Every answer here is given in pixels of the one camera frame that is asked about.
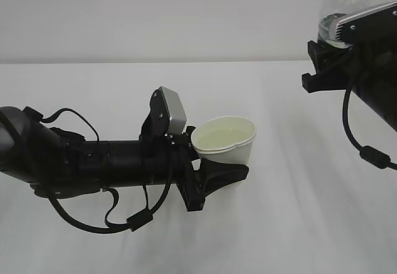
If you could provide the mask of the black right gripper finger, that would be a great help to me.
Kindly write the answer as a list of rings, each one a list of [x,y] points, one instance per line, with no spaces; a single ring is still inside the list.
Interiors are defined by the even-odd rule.
[[[307,43],[307,51],[315,74],[323,72],[329,72],[334,76],[344,74],[341,64],[350,52],[350,48],[336,48],[323,41],[310,40]]]

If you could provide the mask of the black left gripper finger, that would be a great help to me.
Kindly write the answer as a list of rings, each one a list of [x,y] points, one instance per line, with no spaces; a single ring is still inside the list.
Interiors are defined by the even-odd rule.
[[[194,180],[198,194],[205,198],[217,190],[246,179],[249,167],[244,164],[225,164],[201,159]]]

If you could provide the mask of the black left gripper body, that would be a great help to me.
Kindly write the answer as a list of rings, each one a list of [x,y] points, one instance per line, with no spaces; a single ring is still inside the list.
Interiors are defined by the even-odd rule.
[[[199,158],[192,146],[191,135],[194,130],[194,126],[188,126],[179,135],[165,133],[162,136],[156,136],[150,130],[141,131],[141,163],[149,176],[145,182],[165,185],[151,211],[159,210],[173,183],[176,184],[187,211],[203,210],[205,195],[200,191],[200,181],[196,178],[192,165]]]

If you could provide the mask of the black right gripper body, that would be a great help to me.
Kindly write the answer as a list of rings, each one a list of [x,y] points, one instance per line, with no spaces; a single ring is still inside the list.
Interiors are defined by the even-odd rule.
[[[344,90],[354,79],[358,86],[375,87],[382,82],[396,85],[396,35],[358,42],[349,48],[341,64],[343,75],[305,73],[301,76],[303,88],[309,93]]]

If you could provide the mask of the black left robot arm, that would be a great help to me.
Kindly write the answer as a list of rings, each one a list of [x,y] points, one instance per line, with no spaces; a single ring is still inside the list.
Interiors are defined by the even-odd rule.
[[[199,158],[190,136],[180,135],[147,118],[136,141],[88,141],[60,128],[48,128],[31,108],[2,107],[27,145],[39,174],[58,199],[96,193],[103,188],[176,184],[188,211],[203,209],[211,193],[244,180],[244,164],[225,164]]]

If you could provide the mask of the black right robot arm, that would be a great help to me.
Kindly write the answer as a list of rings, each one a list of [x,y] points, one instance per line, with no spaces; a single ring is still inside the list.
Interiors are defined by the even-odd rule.
[[[307,92],[342,91],[356,77],[352,91],[396,129],[396,35],[345,49],[310,41],[308,55],[316,73],[301,76]]]

